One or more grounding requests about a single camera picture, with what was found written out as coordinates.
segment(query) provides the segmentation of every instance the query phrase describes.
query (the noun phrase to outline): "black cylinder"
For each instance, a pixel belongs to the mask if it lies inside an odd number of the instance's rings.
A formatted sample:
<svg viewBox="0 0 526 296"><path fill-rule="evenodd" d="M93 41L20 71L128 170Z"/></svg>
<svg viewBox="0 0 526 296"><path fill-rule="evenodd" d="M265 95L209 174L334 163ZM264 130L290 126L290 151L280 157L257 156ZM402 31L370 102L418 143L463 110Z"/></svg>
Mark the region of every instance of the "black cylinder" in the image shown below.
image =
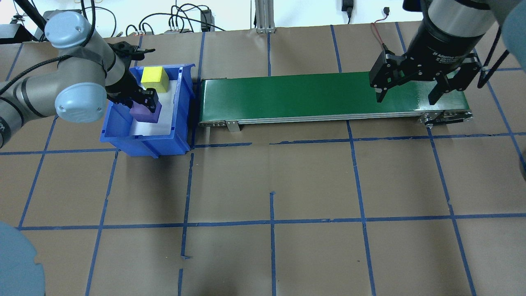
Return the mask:
<svg viewBox="0 0 526 296"><path fill-rule="evenodd" d="M437 28L427 12L405 56L423 65L422 80L432 79L439 71L451 73L464 61L484 35L457 37Z"/></svg>

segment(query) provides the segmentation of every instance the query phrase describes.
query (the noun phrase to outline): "yellow cube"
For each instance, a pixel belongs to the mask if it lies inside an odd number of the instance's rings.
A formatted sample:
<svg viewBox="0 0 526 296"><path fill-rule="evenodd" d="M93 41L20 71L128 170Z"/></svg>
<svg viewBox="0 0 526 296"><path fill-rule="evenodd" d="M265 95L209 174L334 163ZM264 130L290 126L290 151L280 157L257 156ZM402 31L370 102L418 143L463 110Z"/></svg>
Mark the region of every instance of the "yellow cube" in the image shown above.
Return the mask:
<svg viewBox="0 0 526 296"><path fill-rule="evenodd" d="M145 88L155 88L158 93L168 92L168 74L163 67L144 67L140 82Z"/></svg>

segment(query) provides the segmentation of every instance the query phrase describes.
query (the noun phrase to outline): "power adapter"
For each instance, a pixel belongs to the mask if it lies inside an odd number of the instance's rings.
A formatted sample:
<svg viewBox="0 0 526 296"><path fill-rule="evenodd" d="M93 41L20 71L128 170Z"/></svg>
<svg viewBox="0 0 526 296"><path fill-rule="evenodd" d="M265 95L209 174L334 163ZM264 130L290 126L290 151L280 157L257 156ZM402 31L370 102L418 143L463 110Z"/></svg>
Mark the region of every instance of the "power adapter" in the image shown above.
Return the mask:
<svg viewBox="0 0 526 296"><path fill-rule="evenodd" d="M355 7L355 0L342 0L341 11L347 12L349 20L351 19L352 9Z"/></svg>

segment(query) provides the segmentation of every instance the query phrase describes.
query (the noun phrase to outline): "grid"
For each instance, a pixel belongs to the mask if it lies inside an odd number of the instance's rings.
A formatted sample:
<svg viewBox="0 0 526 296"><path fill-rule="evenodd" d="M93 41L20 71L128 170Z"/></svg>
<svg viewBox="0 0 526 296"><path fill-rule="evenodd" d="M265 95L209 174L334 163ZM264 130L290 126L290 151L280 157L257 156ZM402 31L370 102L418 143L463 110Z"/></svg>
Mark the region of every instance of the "grid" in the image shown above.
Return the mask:
<svg viewBox="0 0 526 296"><path fill-rule="evenodd" d="M331 33L332 33L332 39L334 43L334 49L335 49L335 55L338 62L338 71L341 73L341 64L340 64L340 56L338 51L338 44L337 39L334 31L334 27L330 26ZM404 51L406 50L404 41L402 39L402 35L400 32L400 28L398 23L396 23L396 28L399 33L400 41L402 44L402 48ZM201 66L203 63L203 50L205 46L205 36L206 33L202 34L201 38L201 47L200 47L200 61L199 61L199 69L198 69L198 81L200 81L201 77ZM142 36L139 40L139 45L142 43ZM21 52L22 46L18 49L17 55L15 57L15 61L13 62L13 65L11 66L11 69L9 71L9 74L6 78L6 80L9 79L11 72L13 71L13 68L15 66L16 60L18 59L18 56ZM270 62L270 51L271 51L271 44L270 44L270 34L267 35L267 54L268 54L268 76L271 76L271 62ZM501 69L501 71L521 71L520 68L506 68ZM200 84L196 85L197 91L199 91ZM279 195L279 192L270 192L269 193L269 219L268 220L253 220L253 221L231 221L231 222L195 222L190 223L188 222L188 213L189 213L189 206L190 206L190 198L191 198L191 184L192 184L192 176L193 176L193 166L194 166L194 153L191 152L190 155L190 161L188 166L188 183L187 183L187 194L186 194L186 205L185 205L185 215L184 215L184 221L183 223L161 223L161 224L105 224L105 215L106 215L106 209L108 204L108 197L110 195L110 191L112 189L112 182L114 178L114 173L116 166L118 164L118 156L119 156L119 150L117 149L84 149L84 150L48 150L49 142L51 140L57 117L55 117L55 120L53 120L53 123L50 127L49 134L46 140L46 144L44 146L44 149L42 151L21 151L21 152L0 152L0 155L28 155L28 154L37 154L41 155L41 159L38 165L38 168L35 172L35 177L32 182L31 190L29 192L24 211L22 213L20 222L18 224L19 230L24 231L39 231L39 230L79 230L79 229L93 229L97 230L97 237L95 242L95 248L93 251L93 257L90 265L89 270L89 276L88 276L88 282L86 286L86 292L85 295L89 295L90 288L91 288L91 282L93 278L93 272L95 268L95 264L97 262L97 252L98 247L100 243L100 237L102 234L102 231L105 229L142 229L142 228L182 228L183 230L183 237L182 237L182 243L181 243L181 256L184 259L189 259L190 257L186 255L186 237L187 237L187 230L188 228L193 227L221 227L221 226L237 226L237 225L269 225L270 226L270 249L271 249L271 279L272 279L272 295L277 295L277 281L276 281L276 243L275 243L275 225L277 224L304 224L304 223L361 223L362 225L362 231L363 231L363 239L365 243L365 252L366 252L366 258L367 258L367 266L368 266L368 273L369 273L369 281L371 285L371 292L372 295L376 295L376 287L375 287L375 279L374 279L374 270L372 267L372 258L370 253L370 247L369 247L369 239L368 239L368 231L367 231L367 222L388 222L388 221L424 221L424 220L451 220L454 228L454 232L456 235L458 248L460 250L460 254L462 257L462 262L464 265L466 277L469 283L469 287L471 290L472 295L476 295L476 287L473 284L473 279L471 276L470 268L469 268L469 262L466 259L466 254L464 252L464 247L462 244L462 238L460 236L460 232L457 226L457 220L461 219L492 219L492 218L524 218L526 217L526 213L498 213L498 214L463 214L463 215L457 215L455 214L453 210L453 206L450 203L450 197L448 192L448 187L446 184L446 180L444 178L444 173L442 170L442 166L439 159L439 154L437 152L437 148L435 145L434 140L435 139L453 139L453 138L469 138L469 137L510 137L514 148L516 149L518 156L522 162L522 165L526 168L526 163L524 161L524 158L522 157L519 145L517 143L517 140L515 136L524 136L526 135L526 132L521 133L514 133L512 132L512 129L506 119L506 116L500 106L499 100L491 86L489 84L490 92L493 96L494 102L499 110L500 115L502 116L502 120L505 123L505 126L508 130L508 133L500 133L500 134L470 134L470 135L433 135L432 131L430 129L427 129L428 135L423 136L394 136L394 137L362 137L362 138L355 138L353 137L353 133L351 130L351 126L349 124L349 121L346 122L347 130L348 130L348 138L347 139L325 139L325 140L299 140L299 141L282 141L279 143L269 143L269 145L296 145L296 144L314 144L314 143L341 143L341 142L348 142L349 148L350 148L350 157L352 159L352 166L353 171L355 175L355 182L357 187L357 193L358 193L358 202L359 202L359 209L360 209L360 217L350 217L350 218L338 218L338 219L290 219L290 220L276 220L274 215L274 198L276 195ZM192 150L195 149L207 149L207 148L215 148L215 147L234 147L234 146L251 146L251 142L242 142L242 143L221 143L221 144L195 144L195 134L196 134L196 122L194 122L194 127L192 131L191 136L191 148ZM434 158L437 165L437 170L440 175L440 180L442 183L443 191L444 191L444 197L446 198L446 204L449 208L449 215L434 215L434 216L394 216L394 217L370 217L366 215L364 206L363 206L363 198L361 193L361 186L360 186L360 174L359 174L359 162L360 160L356 157L356 150L355 150L355 143L360 141L403 141L403 140L429 140L430 147L433 151ZM35 185L38 180L38 176L40 173L40 170L42 168L42 164L44 161L44 158L47 154L61 154L61 153L100 153L100 152L114 152L115 158L113 160L111 173L108 180L108 186L106 191L106 198L104 200L104 206L102 208L102 212L100 215L100 222L98 225L67 225L67 226L23 226L25 215L27 213L27 210L29 206L31 205L31 198L33 195L33 191L35 189ZM184 284L184 269L179 269L178 273L178 294L181 295L181 290Z"/></svg>

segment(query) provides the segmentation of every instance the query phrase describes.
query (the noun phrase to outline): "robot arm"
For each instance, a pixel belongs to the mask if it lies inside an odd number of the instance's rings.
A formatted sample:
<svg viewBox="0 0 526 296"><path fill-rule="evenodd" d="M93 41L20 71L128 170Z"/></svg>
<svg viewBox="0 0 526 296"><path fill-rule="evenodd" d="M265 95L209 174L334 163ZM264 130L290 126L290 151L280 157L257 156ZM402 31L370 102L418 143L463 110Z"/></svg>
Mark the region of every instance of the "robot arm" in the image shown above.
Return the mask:
<svg viewBox="0 0 526 296"><path fill-rule="evenodd" d="M72 122L99 120L106 99L130 108L137 102L155 112L157 93L142 89L128 70L130 57L140 60L145 52L134 54L137 48L126 43L110 46L97 32L79 46L89 29L89 22L74 12L57 14L46 24L46 37L59 56L71 57L60 61L56 72L23 78L0 94L0 147L30 120L55 114Z"/></svg>
<svg viewBox="0 0 526 296"><path fill-rule="evenodd" d="M436 81L428 95L431 105L443 94L465 90L482 68L472 52L475 45L495 23L494 15L505 22L520 1L405 0L404 9L421 11L423 21L402 56L382 45L383 51L369 72L377 101L382 102L389 89L412 80Z"/></svg>

